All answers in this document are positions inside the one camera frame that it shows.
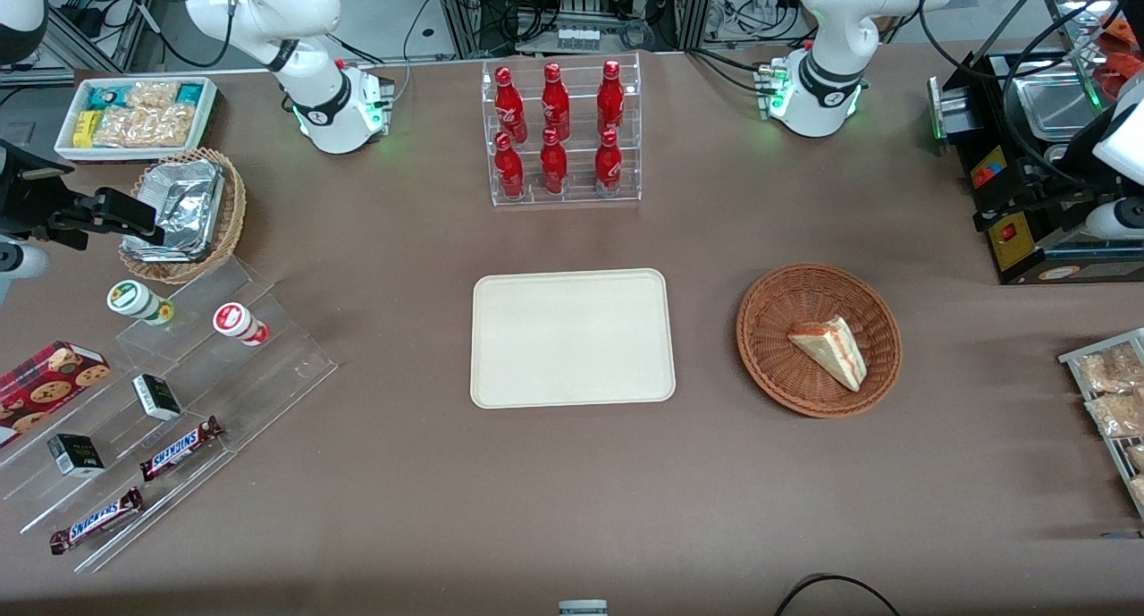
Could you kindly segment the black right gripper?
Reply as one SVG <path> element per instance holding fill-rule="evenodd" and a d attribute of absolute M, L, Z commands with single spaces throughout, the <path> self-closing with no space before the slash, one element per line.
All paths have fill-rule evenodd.
<path fill-rule="evenodd" d="M 86 248 L 88 232 L 73 228 L 74 222 L 89 220 L 78 210 L 85 196 L 70 190 L 63 181 L 72 169 L 8 142 L 1 144 L 1 232 L 18 240 Z M 97 189 L 89 198 L 89 210 L 94 232 L 118 232 L 152 245 L 166 240 L 154 207 L 121 191 Z"/>

